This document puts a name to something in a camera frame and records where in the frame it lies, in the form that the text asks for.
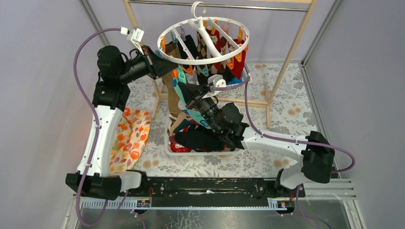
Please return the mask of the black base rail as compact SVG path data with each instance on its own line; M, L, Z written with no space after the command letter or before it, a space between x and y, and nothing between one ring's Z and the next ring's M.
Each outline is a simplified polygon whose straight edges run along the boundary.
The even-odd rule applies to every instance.
M151 200L152 207L267 207L270 198L305 197L304 187L276 187L274 178L148 177L129 197Z

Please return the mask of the lilac clip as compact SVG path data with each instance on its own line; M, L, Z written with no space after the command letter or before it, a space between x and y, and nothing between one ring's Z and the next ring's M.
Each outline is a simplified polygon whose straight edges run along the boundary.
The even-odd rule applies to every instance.
M183 41L186 41L185 29L183 28L182 25L180 25L180 36L181 36L181 39L182 39Z

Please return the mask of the mint green sock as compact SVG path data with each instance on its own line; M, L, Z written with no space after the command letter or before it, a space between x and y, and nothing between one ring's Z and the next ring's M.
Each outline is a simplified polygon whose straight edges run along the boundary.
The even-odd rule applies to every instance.
M195 99L203 92L203 86L188 83L186 73L180 65L178 65L176 69L178 70L179 77L178 79L173 79L173 87L183 106L181 110L191 117L197 124L210 129L208 122L195 104Z

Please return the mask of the inner teal clip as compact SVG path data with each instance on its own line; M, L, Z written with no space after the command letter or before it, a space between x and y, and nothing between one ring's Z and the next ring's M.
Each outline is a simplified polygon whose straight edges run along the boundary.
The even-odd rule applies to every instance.
M197 74L205 77L209 76L209 68L207 65L197 65Z

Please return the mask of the white front laundry basket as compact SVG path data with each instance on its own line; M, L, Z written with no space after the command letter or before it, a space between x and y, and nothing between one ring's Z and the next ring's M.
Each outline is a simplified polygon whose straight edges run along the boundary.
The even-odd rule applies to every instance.
M183 102L178 102L181 113L174 117L168 114L167 131L164 135L164 150L171 156L219 156L236 155L242 149L231 149L222 143L216 134L198 115L192 119Z

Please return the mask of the red hanging sock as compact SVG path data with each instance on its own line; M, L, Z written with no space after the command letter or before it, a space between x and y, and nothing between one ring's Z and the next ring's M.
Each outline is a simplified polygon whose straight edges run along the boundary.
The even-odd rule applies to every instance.
M211 40L218 52L220 52L221 54L228 54L229 52L232 52L234 50L234 46L229 44L228 40L225 37L221 36L219 31L215 27L207 26L206 31L210 35ZM226 66L228 66L231 69L231 73L235 74L237 78L240 78L241 71L245 65L245 58L246 50L243 50L241 53L228 60L231 67L229 67L226 61L223 61L210 64L208 68L209 71L211 71L212 73L217 73L223 72Z

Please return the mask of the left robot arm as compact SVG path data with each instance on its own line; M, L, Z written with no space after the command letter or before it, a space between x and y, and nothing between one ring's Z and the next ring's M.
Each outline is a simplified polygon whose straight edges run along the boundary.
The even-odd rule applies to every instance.
M110 152L118 122L130 94L128 84L143 77L159 79L177 68L177 64L156 55L143 45L141 53L124 60L116 46L106 46L97 53L99 68L90 108L93 121L83 158L76 172L68 173L65 183L78 196L115 200L129 191L134 195L148 194L148 177L139 170L110 173Z

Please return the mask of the orange floral cloth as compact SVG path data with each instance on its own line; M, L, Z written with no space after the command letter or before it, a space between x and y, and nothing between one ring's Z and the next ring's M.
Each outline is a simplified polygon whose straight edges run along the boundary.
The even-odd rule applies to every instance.
M150 123L148 111L125 108L112 142L110 174L130 170L138 162L148 141Z

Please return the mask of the wooden rack frame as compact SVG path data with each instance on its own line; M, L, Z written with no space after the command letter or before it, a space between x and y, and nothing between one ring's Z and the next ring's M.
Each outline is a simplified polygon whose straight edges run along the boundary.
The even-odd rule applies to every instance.
M236 103L238 105L243 105L244 104L244 105L250 105L250 106L253 106L253 107L262 107L262 108L264 107L264 108L266 108L266 127L267 127L267 129L270 128L270 114L269 114L269 111L270 111L270 106L271 106L271 104L273 102L273 98L274 98L274 96L276 94L277 89L279 88L279 85L280 85L281 80L282 80L282 78L283 78L283 76L285 74L285 71L287 70L287 67L288 67L288 65L289 65L289 63L291 61L291 58L292 58L292 56L293 56L293 54L295 52L295 49L296 49L296 47L297 47L297 45L298 45L298 43L299 43L299 41L301 39L301 36L302 36L306 26L307 26L307 23L308 23L311 15L312 15L313 10L315 9L315 6L316 6L318 1L317 0L269 0L268 2L284 2L284 3L308 4L307 9L309 9L308 12L304 12L304 16L303 16L303 19L301 21L301 24L300 24L300 26L298 28L298 31L297 31L297 33L295 35L295 38L294 38L294 40L292 42L292 45L291 45L291 47L290 47L290 49L288 51L288 54L287 54L287 56L286 56L286 58L285 58L285 60L283 62L283 65L281 67L281 70L280 70L280 72L278 74L278 77L276 79L275 84L273 85L273 88L272 88L271 92L268 93L269 91L267 91L267 89L265 89L266 91L265 91L265 100L264 101L246 100L246 99L243 100L243 99L223 98L223 97L218 98L219 102L234 102L234 103ZM133 9L131 7L131 3L128 3L127 0L123 0L123 4L124 4L124 7L125 7L125 10L126 10L126 13L127 13L128 18L129 18L131 26L133 26L133 27L138 26L134 11L133 11ZM152 118L155 118L160 101L161 100L168 100L168 93L163 93L162 91L163 91L164 86L161 86L159 88L157 86L157 83L155 82L155 80L152 79L151 82L152 82L152 85L154 87L154 92L156 93L156 96L157 96L157 100L156 100L156 103L154 105L153 112L152 112L152 115L151 115Z

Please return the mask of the brown argyle hanging sock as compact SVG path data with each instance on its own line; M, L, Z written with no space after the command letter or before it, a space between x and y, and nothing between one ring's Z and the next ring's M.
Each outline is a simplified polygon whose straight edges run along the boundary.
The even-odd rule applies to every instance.
M199 60L207 58L207 45L202 36L197 32L197 57Z

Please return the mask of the white round clip hanger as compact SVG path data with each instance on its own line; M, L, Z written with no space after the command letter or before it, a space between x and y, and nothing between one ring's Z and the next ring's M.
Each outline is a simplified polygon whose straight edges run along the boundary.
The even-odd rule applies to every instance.
M242 52L248 50L248 44L250 39L250 33L248 28L243 25L242 23L229 19L229 18L222 18L222 17L203 17L196 15L196 8L203 7L204 3L202 1L196 1L191 6L191 14L192 18L187 19L181 22L178 22L161 33L160 37L157 40L158 52L161 56L169 60L171 62L177 64L185 64L185 65L205 65L205 64L213 64L217 62L225 61L227 65L232 65L233 58L241 58ZM238 35L237 35L237 42L227 34L222 27L220 27L217 22L227 22L230 25L233 24L239 28ZM208 58L196 60L193 55L190 53L189 49L186 47L185 43L181 40L181 36L177 29L184 24L188 24L192 29L197 31L200 34L201 38L206 44L207 50L209 51ZM213 35L207 32L206 27L210 26L212 30L219 32L220 37L224 37L229 44L234 48L233 50L229 51L227 54L222 55L220 51L217 50L215 44L213 43L212 37ZM176 57L169 56L165 53L166 51L166 43L165 37L167 34L174 34L174 38L178 40L178 42L183 47L183 51L187 54L187 59L179 59Z

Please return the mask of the white perforated back basket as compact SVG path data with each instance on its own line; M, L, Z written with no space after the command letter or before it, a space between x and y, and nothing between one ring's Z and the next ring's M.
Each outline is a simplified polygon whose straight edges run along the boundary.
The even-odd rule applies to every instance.
M226 90L222 90L217 95L223 95L223 94L229 94L229 93L236 93L236 92L239 92L239 91L244 91L244 89L245 89L244 82L246 80L251 82L251 80L252 80L252 77L249 75L250 71L247 68L246 64L245 64L245 66L243 67L243 69L241 71L240 78L237 78L235 76L235 74L231 73L231 69L228 66L226 66L226 68L225 68L225 70L223 72L212 73L211 71L209 71L209 76L208 77L205 77L203 75L198 75L197 70L196 70L196 77L197 77L199 85L207 84L208 78L215 75L215 74L220 74L220 75L223 76L223 78L226 81L226 88L227 88Z

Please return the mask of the black sock in basket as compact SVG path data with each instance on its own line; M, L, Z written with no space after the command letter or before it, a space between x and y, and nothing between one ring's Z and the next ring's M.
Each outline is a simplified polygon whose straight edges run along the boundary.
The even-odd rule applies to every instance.
M211 131L187 130L178 132L174 136L175 141L191 150L205 150L207 152L220 151L225 148L224 143L220 140L219 135Z

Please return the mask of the rim orange clip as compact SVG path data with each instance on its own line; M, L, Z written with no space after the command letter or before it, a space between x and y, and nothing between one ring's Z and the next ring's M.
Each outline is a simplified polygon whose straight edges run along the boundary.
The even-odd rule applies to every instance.
M173 79L178 79L178 77L179 77L178 70L177 69L172 70L171 75L172 75Z
M193 75L193 67L191 65L188 65L187 67L182 66L182 69L184 72L186 72L188 75Z

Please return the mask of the tan ribbed sock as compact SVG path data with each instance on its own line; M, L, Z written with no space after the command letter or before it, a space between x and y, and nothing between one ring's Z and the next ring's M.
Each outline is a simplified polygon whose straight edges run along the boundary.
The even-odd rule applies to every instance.
M173 56L175 58L181 59L181 54L179 51L179 47L170 42L165 45L165 53L169 56ZM178 107L179 96L177 95L174 87L173 87L173 76L171 73L168 73L162 77L163 84L167 86L168 89L168 110L171 116L178 117L181 113L180 108Z

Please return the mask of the metal hanging rod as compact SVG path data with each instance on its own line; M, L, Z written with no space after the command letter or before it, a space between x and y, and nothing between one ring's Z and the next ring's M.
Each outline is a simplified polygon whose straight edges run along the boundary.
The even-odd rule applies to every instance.
M190 6L190 7L192 6L192 3L186 3L186 2L168 2L168 1L150 1L150 0L128 0L128 3L148 4L148 5ZM297 9L297 8L224 5L224 4L208 4L208 3L200 3L199 6L208 7L208 8L224 8L224 9L249 9L249 10L291 11L291 12L308 12L309 11L309 9Z

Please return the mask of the red sock in basket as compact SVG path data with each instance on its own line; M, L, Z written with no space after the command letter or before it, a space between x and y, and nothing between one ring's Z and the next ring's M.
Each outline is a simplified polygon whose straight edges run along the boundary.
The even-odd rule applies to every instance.
M184 147L183 145L179 144L176 140L175 140L175 136L176 134L182 133L186 130L189 129L190 126L187 126L181 130L179 130L176 133L173 133L172 135L169 136L169 148L172 152L174 153L190 153L192 150L189 148Z

